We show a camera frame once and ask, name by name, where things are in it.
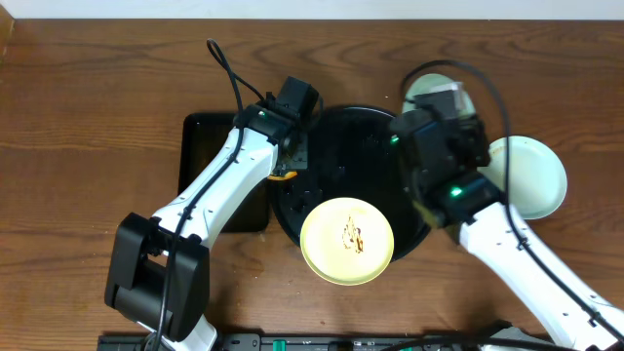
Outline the green and yellow sponge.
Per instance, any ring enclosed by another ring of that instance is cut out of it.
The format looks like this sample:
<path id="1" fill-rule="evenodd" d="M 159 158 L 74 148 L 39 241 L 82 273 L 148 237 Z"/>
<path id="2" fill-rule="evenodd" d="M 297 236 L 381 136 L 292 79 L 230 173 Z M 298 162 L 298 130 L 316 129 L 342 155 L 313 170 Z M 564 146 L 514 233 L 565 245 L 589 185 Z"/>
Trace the green and yellow sponge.
<path id="1" fill-rule="evenodd" d="M 283 175 L 270 175 L 268 177 L 268 179 L 271 180 L 271 181 L 285 181 L 285 180 L 289 180 L 289 179 L 291 179 L 293 177 L 296 177 L 296 176 L 297 176 L 297 172 L 296 171 L 289 171 L 289 172 L 286 172 Z"/>

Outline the light blue plate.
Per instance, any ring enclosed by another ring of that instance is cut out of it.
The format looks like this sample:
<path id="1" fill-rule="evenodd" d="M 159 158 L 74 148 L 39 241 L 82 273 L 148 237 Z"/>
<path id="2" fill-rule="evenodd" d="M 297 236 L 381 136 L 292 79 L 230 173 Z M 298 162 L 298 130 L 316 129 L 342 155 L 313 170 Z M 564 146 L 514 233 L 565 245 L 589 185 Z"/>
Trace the light blue plate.
<path id="1" fill-rule="evenodd" d="M 463 84 L 445 75 L 429 73 L 417 78 L 408 88 L 402 113 L 415 110 L 415 106 L 408 99 L 416 96 L 451 91 L 453 93 L 454 110 L 460 118 L 467 118 L 476 114 L 475 106 L 469 95 L 464 91 Z"/>

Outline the pale green plate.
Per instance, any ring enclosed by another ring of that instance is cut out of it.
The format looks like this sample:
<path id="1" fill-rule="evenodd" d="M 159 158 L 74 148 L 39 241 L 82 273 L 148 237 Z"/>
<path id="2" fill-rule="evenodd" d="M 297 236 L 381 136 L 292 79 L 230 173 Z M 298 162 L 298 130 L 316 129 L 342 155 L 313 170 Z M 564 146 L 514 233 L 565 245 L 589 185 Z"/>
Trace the pale green plate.
<path id="1" fill-rule="evenodd" d="M 510 136 L 510 203 L 513 217 L 523 220 L 551 215 L 567 191 L 565 167 L 544 143 L 527 136 Z"/>

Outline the yellow plate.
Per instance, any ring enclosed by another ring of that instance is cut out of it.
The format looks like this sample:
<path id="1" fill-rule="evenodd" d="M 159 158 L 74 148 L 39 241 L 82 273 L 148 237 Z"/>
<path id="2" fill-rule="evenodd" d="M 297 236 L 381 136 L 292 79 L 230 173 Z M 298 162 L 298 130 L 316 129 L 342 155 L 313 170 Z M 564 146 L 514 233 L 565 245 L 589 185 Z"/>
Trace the yellow plate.
<path id="1" fill-rule="evenodd" d="M 335 198 L 314 208 L 300 230 L 301 253 L 319 277 L 358 286 L 379 276 L 394 253 L 389 221 L 375 206 L 356 198 Z"/>

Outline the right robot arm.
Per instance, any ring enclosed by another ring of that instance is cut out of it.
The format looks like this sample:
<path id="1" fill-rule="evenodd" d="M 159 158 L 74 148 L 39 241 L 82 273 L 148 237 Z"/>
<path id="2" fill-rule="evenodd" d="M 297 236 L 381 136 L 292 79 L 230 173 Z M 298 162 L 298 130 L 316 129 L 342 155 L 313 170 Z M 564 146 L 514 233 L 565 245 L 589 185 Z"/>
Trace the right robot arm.
<path id="1" fill-rule="evenodd" d="M 436 228 L 456 227 L 458 244 L 493 271 L 554 343 L 586 350 L 623 346 L 623 311 L 584 283 L 530 228 L 516 207 L 522 140 L 486 140 L 478 115 L 432 106 L 390 124 L 409 195 Z"/>

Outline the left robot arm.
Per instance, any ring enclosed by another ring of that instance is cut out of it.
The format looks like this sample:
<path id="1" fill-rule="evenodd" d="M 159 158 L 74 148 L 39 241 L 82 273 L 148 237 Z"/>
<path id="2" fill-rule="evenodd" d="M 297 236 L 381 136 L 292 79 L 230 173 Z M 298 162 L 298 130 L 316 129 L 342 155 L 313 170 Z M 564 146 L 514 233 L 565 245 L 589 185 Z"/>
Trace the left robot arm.
<path id="1" fill-rule="evenodd" d="M 149 329 L 144 350 L 209 350 L 215 328 L 204 311 L 210 251 L 228 219 L 264 179 L 290 168 L 313 111 L 276 102 L 249 105 L 223 147 L 167 206 L 119 224 L 105 303 Z"/>

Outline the black round tray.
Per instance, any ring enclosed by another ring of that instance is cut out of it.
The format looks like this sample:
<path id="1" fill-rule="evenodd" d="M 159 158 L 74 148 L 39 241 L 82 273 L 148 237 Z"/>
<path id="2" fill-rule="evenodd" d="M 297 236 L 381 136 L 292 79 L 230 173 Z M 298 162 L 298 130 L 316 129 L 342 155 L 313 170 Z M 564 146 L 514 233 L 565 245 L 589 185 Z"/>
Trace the black round tray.
<path id="1" fill-rule="evenodd" d="M 380 210 L 394 235 L 394 261 L 413 251 L 430 227 L 412 206 L 388 126 L 394 114 L 375 107 L 326 109 L 308 134 L 308 166 L 291 179 L 269 186 L 274 214 L 299 244 L 303 221 L 334 198 L 356 198 Z"/>

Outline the black rectangular tray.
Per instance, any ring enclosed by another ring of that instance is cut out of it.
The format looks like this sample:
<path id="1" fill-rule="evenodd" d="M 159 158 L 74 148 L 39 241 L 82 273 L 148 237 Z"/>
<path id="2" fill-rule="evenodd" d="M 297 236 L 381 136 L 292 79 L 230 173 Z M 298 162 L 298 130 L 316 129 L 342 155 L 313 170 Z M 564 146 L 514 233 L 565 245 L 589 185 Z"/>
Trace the black rectangular tray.
<path id="1" fill-rule="evenodd" d="M 232 130 L 234 112 L 196 112 L 183 122 L 177 193 L 181 194 L 216 156 Z M 260 182 L 226 222 L 223 233 L 264 231 L 270 206 L 266 181 Z"/>

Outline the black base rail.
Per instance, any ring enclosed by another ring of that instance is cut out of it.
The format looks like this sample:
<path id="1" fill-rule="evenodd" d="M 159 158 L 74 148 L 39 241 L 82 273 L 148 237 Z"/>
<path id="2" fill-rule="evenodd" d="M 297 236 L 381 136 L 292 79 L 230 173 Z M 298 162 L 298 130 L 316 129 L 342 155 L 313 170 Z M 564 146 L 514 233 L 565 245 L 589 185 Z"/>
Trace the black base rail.
<path id="1" fill-rule="evenodd" d="M 254 333 L 230 333 L 219 336 L 212 351 L 328 351 L 357 350 L 373 351 L 407 342 L 407 338 L 383 337 L 338 337 L 338 336 L 261 336 Z M 150 350 L 144 336 L 101 335 L 97 340 L 97 351 L 139 351 Z"/>

